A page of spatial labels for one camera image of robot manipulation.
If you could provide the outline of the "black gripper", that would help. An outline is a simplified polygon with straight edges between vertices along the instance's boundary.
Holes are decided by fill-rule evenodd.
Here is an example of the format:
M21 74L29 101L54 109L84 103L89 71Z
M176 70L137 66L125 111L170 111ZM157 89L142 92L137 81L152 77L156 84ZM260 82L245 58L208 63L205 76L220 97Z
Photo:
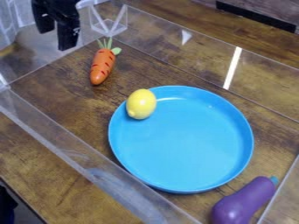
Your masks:
M38 33L54 29L57 20L58 50L76 46L80 35L80 15L76 4L80 0L32 0L32 15Z

